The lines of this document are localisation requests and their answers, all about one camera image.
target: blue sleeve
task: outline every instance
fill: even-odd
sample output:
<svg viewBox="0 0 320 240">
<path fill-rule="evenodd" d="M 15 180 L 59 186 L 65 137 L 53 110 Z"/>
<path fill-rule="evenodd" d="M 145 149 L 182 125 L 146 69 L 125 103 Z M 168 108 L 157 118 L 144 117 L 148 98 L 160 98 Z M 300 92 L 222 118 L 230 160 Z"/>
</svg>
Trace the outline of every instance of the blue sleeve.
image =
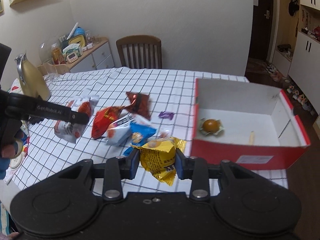
<svg viewBox="0 0 320 240">
<path fill-rule="evenodd" d="M 4 179 L 5 171 L 9 168 L 10 159 L 0 157 L 0 179 Z"/>
</svg>

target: red box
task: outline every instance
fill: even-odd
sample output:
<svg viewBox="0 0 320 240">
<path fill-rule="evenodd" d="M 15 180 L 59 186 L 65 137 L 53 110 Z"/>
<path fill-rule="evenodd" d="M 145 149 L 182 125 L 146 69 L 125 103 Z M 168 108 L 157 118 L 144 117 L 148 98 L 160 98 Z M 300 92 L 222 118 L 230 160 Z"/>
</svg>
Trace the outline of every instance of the red box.
<svg viewBox="0 0 320 240">
<path fill-rule="evenodd" d="M 202 118 L 221 120 L 217 136 L 199 131 Z M 249 145 L 251 131 L 254 143 Z M 230 160 L 250 170 L 289 168 L 310 146 L 300 118 L 282 89 L 236 81 L 196 79 L 191 156 Z"/>
</svg>

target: doorway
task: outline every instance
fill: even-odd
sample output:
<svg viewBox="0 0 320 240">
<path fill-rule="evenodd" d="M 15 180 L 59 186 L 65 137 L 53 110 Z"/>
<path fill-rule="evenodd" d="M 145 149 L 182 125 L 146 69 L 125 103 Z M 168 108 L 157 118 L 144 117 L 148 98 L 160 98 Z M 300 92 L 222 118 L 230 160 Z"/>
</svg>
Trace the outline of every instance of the doorway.
<svg viewBox="0 0 320 240">
<path fill-rule="evenodd" d="M 254 0 L 249 58 L 265 61 L 273 17 L 273 0 Z"/>
</svg>

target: white snack bag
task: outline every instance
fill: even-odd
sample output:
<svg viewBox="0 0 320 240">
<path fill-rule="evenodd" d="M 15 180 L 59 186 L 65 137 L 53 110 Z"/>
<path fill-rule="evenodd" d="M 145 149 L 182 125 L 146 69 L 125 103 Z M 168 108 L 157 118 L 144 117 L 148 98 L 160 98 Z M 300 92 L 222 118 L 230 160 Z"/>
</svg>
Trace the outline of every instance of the white snack bag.
<svg viewBox="0 0 320 240">
<path fill-rule="evenodd" d="M 89 118 L 91 118 L 98 102 L 99 96 L 80 96 L 72 98 L 68 102 L 67 107 L 70 107 L 72 111 L 86 113 Z M 54 126 L 54 133 L 61 139 L 76 143 L 76 140 L 82 136 L 86 127 L 87 126 L 83 124 L 71 124 L 70 122 L 57 121 Z"/>
<path fill-rule="evenodd" d="M 111 123 L 105 132 L 106 144 L 119 146 L 131 135 L 130 123 L 135 122 L 151 126 L 151 122 L 138 114 L 127 114 Z"/>
</svg>

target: box label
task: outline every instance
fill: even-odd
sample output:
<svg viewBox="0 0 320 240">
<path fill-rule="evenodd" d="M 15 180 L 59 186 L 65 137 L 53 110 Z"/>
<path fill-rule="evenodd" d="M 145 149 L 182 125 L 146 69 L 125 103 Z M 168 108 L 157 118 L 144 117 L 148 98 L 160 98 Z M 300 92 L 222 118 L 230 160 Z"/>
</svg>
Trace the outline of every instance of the box label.
<svg viewBox="0 0 320 240">
<path fill-rule="evenodd" d="M 236 161 L 240 164 L 266 164 L 273 156 L 258 156 L 258 155 L 242 155 Z"/>
</svg>

